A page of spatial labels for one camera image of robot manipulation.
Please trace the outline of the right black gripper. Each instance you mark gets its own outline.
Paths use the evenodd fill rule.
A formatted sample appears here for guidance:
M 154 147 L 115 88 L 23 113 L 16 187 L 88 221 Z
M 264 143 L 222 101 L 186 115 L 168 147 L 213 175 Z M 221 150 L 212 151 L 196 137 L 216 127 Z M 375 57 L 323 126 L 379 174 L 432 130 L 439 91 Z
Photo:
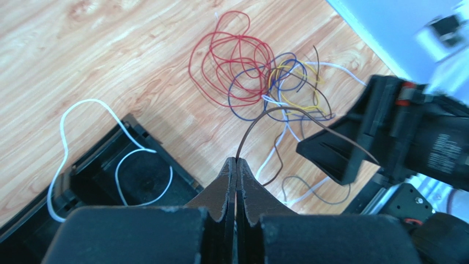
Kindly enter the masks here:
M 468 190 L 468 105 L 394 76 L 373 75 L 352 113 L 298 143 L 296 152 L 340 185 L 363 161 L 391 183 L 408 172 Z

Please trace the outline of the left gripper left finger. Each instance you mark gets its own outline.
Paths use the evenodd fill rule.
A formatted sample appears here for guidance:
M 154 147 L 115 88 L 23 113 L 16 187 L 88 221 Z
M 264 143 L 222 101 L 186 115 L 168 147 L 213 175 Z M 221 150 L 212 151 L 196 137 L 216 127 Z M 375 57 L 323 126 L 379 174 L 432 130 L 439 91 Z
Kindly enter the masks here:
M 206 212 L 201 263 L 232 263 L 235 234 L 236 159 L 228 158 L 218 176 L 186 206 Z

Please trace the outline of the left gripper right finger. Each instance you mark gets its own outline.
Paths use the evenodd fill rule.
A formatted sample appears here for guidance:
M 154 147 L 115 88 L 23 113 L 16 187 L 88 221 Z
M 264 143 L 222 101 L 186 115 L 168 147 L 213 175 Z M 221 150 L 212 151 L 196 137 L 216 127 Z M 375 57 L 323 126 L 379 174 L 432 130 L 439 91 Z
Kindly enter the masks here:
M 236 223 L 239 263 L 268 263 L 269 250 L 282 239 L 278 217 L 295 213 L 253 176 L 246 160 L 236 160 Z

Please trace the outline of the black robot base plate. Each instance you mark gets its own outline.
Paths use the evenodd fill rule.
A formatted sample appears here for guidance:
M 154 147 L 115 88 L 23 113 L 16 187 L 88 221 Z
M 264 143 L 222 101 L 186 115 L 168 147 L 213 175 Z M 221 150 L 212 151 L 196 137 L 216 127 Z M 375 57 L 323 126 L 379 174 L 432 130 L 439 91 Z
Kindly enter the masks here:
M 425 175 L 385 187 L 373 175 L 345 214 L 389 215 L 409 232 L 423 263 L 468 263 L 468 220 L 454 215 L 458 189 Z

